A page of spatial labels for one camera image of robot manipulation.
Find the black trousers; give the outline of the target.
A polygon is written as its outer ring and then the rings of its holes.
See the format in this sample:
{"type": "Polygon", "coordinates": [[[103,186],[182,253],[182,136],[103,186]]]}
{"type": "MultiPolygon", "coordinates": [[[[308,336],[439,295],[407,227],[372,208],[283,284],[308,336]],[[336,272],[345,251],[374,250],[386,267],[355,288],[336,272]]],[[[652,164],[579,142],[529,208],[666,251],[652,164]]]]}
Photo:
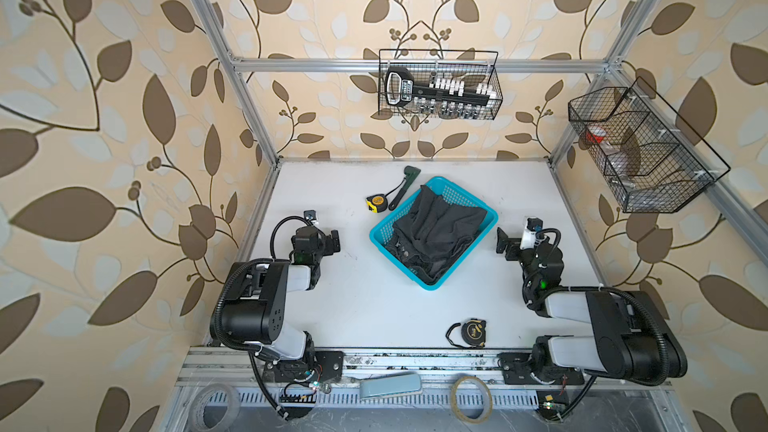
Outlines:
{"type": "Polygon", "coordinates": [[[486,209],[448,203],[423,185],[409,211],[394,222],[385,248],[432,286],[472,245],[486,217],[486,209]]]}

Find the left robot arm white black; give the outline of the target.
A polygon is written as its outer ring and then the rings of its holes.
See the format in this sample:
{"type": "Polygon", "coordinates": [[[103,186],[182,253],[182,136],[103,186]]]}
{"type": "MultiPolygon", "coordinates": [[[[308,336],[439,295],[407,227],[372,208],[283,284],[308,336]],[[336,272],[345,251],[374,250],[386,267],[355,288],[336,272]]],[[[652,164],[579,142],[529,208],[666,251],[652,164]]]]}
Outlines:
{"type": "Polygon", "coordinates": [[[281,219],[270,236],[268,258],[232,265],[213,309],[211,338],[277,368],[290,381],[318,377],[322,366],[311,334],[285,323],[287,295],[313,290],[321,277],[321,260],[340,251],[339,233],[318,228],[314,210],[281,219]],[[289,257],[279,259],[277,232],[291,221],[301,226],[291,237],[289,257]]]}

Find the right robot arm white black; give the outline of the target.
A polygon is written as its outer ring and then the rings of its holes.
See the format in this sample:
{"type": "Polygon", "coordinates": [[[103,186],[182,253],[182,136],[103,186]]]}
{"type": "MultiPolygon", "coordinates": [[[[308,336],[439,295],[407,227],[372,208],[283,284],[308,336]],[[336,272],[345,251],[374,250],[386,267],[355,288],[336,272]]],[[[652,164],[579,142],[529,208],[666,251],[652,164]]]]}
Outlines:
{"type": "Polygon", "coordinates": [[[643,291],[561,282],[561,233],[532,220],[518,237],[497,232],[496,251],[522,272],[521,296],[537,316],[586,324],[587,335],[541,335],[526,358],[499,357],[509,383],[582,383],[582,375],[657,386],[688,371],[685,351],[643,291]]]}

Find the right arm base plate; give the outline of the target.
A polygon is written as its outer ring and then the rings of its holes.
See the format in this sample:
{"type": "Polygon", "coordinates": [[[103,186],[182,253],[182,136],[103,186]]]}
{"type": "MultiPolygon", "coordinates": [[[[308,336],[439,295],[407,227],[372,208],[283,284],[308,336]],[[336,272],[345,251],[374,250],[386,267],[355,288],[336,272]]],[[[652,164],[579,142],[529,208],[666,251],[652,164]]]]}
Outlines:
{"type": "Polygon", "coordinates": [[[536,362],[530,352],[503,352],[497,356],[497,362],[506,385],[555,387],[585,384],[584,375],[577,369],[557,366],[546,360],[536,362]]]}

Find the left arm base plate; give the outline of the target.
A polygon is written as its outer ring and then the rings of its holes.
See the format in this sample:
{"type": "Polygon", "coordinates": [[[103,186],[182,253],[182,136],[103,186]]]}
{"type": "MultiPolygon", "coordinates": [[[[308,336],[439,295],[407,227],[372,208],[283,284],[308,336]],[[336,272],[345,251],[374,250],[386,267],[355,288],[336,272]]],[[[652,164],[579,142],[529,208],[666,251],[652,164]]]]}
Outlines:
{"type": "Polygon", "coordinates": [[[345,354],[340,350],[309,351],[298,360],[283,360],[265,366],[270,382],[338,382],[343,374],[345,354]]]}

